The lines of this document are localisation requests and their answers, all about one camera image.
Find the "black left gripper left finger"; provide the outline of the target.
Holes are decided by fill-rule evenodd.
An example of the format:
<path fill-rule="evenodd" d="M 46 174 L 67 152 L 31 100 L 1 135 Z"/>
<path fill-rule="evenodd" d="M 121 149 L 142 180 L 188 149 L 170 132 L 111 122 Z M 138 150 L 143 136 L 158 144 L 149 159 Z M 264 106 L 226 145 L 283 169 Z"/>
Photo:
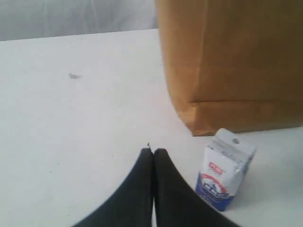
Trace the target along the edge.
<path fill-rule="evenodd" d="M 151 227 L 153 153 L 143 148 L 118 189 L 76 227 Z"/>

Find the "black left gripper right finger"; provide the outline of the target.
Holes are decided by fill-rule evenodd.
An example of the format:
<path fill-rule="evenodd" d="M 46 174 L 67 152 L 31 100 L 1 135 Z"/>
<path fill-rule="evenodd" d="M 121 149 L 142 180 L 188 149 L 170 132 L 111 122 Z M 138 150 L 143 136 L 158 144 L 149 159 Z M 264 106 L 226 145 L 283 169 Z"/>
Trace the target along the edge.
<path fill-rule="evenodd" d="M 173 164 L 168 152 L 154 152 L 154 200 L 158 227 L 236 227 L 199 198 Z"/>

